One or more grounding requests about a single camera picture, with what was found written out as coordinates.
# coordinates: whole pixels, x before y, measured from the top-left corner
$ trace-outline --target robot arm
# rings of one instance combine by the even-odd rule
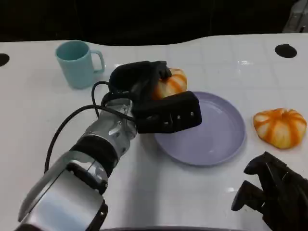
[[[170,75],[162,61],[127,64],[112,73],[103,106],[134,117],[134,121],[101,112],[31,189],[21,206],[17,230],[100,229],[108,212],[102,196],[108,178],[137,132],[171,133],[202,122],[199,102],[192,92],[151,100],[158,79]]]

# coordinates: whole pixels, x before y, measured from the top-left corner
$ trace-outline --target toy pumpkin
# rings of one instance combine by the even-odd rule
[[[258,136],[280,149],[298,145],[306,132],[307,123],[296,110],[277,108],[254,116]]]
[[[164,97],[181,93],[187,90],[187,78],[180,69],[170,68],[172,76],[167,79],[159,79],[153,92],[153,99],[160,100]]]

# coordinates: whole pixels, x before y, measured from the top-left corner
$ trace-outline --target black hole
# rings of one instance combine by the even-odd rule
[[[289,44],[281,44],[275,48],[276,53],[283,58],[294,58],[297,55],[297,51]]]
[[[4,66],[10,60],[10,57],[7,54],[0,54],[0,66]]]

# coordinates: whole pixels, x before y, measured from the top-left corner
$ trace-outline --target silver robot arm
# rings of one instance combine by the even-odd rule
[[[107,107],[131,116],[132,101]],[[18,231],[97,231],[108,212],[108,177],[136,136],[133,122],[101,112],[70,151],[31,189],[19,211]]]

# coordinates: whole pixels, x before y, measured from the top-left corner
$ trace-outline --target black cable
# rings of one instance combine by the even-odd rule
[[[105,84],[105,85],[109,86],[109,83],[106,82],[106,81],[98,81],[98,82],[96,82],[96,83],[93,85],[92,90],[91,90],[91,98],[92,98],[92,103],[93,103],[93,105],[95,105],[95,106],[96,106],[95,96],[94,96],[95,88],[96,88],[98,85],[100,85],[100,84]],[[95,113],[96,113],[97,118],[98,118],[98,117],[100,116],[100,113],[98,112],[98,109],[97,109],[97,108],[95,108]]]
[[[112,113],[112,114],[115,114],[117,115],[118,117],[120,118],[123,118],[123,119],[127,119],[127,120],[130,120],[130,121],[134,121],[135,122],[135,119],[133,117],[130,117],[126,114],[123,114],[121,112],[118,112],[116,110],[113,110],[111,108],[107,108],[107,107],[102,107],[102,106],[99,106],[99,105],[86,105],[86,106],[83,106],[83,107],[80,107],[78,108],[77,110],[75,110],[72,114],[70,114],[63,122],[62,124],[59,126],[59,128],[57,129],[56,133],[54,134],[51,142],[50,142],[50,145],[49,145],[49,148],[48,148],[48,151],[47,151],[47,156],[46,156],[46,161],[45,161],[45,169],[44,169],[44,173],[46,173],[49,169],[49,162],[50,162],[50,157],[51,157],[51,153],[52,153],[52,149],[54,147],[54,144],[58,138],[58,136],[60,135],[60,132],[63,130],[63,128],[66,126],[66,124],[73,118],[75,117],[77,114],[79,114],[80,112],[82,111],[85,111],[85,110],[88,110],[88,109],[100,109],[100,110],[103,110],[103,111],[107,111],[109,113]]]

